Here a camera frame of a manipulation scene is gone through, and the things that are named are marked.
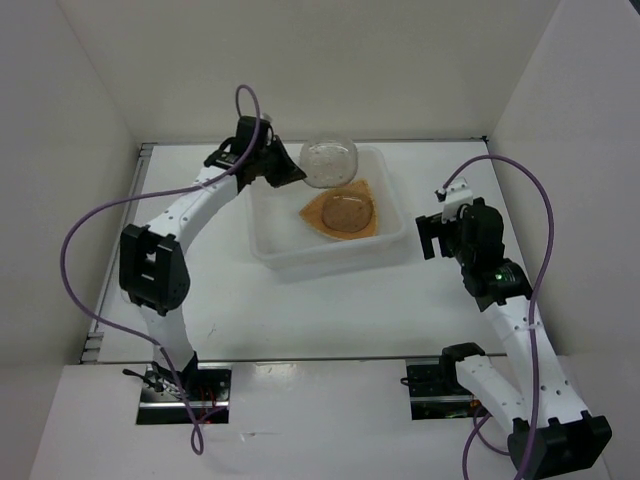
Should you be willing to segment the smoky glass plate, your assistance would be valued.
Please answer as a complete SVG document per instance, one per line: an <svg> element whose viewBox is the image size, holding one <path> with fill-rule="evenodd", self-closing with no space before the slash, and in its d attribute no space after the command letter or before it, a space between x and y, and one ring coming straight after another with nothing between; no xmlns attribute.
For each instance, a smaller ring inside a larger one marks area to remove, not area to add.
<svg viewBox="0 0 640 480"><path fill-rule="evenodd" d="M372 200L358 192L329 195L321 208L321 220L331 230L356 233L365 229L372 221Z"/></svg>
<svg viewBox="0 0 640 480"><path fill-rule="evenodd" d="M341 187L350 183L358 171L358 149L348 137L335 133L315 135L301 147L299 167L304 182L315 189Z"/></svg>

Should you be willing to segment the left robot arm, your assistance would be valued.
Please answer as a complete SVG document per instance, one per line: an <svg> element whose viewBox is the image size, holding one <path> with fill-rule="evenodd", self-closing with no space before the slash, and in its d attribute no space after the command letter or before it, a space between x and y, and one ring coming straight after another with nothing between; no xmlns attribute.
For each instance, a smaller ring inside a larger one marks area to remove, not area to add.
<svg viewBox="0 0 640 480"><path fill-rule="evenodd" d="M191 286L185 254L212 217L259 177L278 188L306 174L270 120L242 116L235 135L204 161L189 192L147 224L129 224L121 232L119 285L139 308L154 340L153 369L176 399L193 396L200 376L182 307Z"/></svg>

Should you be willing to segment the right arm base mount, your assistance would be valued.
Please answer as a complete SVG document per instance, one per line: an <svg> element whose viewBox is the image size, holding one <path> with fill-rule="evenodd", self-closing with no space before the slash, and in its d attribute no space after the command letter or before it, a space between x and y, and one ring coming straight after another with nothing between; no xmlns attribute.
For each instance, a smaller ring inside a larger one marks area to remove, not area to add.
<svg viewBox="0 0 640 480"><path fill-rule="evenodd" d="M408 359L405 364L400 383L408 391L414 421L470 418L480 406L469 391L446 381L438 358Z"/></svg>

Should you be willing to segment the translucent white plastic bin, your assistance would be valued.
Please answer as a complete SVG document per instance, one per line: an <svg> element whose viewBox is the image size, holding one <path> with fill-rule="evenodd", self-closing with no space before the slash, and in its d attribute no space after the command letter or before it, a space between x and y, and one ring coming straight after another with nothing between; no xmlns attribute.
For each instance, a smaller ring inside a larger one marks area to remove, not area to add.
<svg viewBox="0 0 640 480"><path fill-rule="evenodd" d="M274 189L262 178L247 194L249 244L252 254L273 270L299 267L346 267L365 263L365 258L383 253L407 233L403 211L386 158L377 144L360 144L355 182L365 181L376 207L377 229L373 236L334 239L312 227L301 216L310 202L324 195L303 182Z"/></svg>

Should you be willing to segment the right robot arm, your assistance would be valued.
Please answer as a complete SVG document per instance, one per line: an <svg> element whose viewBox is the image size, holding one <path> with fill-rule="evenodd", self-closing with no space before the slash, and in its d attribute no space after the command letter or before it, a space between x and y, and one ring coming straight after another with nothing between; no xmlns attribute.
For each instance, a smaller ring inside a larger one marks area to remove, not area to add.
<svg viewBox="0 0 640 480"><path fill-rule="evenodd" d="M505 255L499 211L476 199L453 217L416 220L423 255L455 259L463 285L501 341L518 384L497 372L475 343L445 348L438 381L471 392L507 434L508 455L526 479L591 468L612 438L574 390L546 335L523 269Z"/></svg>

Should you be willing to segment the woven bamboo fan tray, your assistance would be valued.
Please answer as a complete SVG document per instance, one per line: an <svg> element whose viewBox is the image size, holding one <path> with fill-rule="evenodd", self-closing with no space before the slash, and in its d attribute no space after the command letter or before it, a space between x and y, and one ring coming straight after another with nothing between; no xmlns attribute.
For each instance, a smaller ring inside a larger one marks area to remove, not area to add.
<svg viewBox="0 0 640 480"><path fill-rule="evenodd" d="M360 232L342 233L331 230L326 227L321 220L321 208L326 198L331 194L346 192L358 192L367 195L373 202L374 213L372 221L365 229L361 230ZM359 240L374 237L378 234L378 210L375 198L369 186L369 183L364 179L354 181L342 187L329 189L326 192L316 196L300 210L299 217L311 229L332 240Z"/></svg>

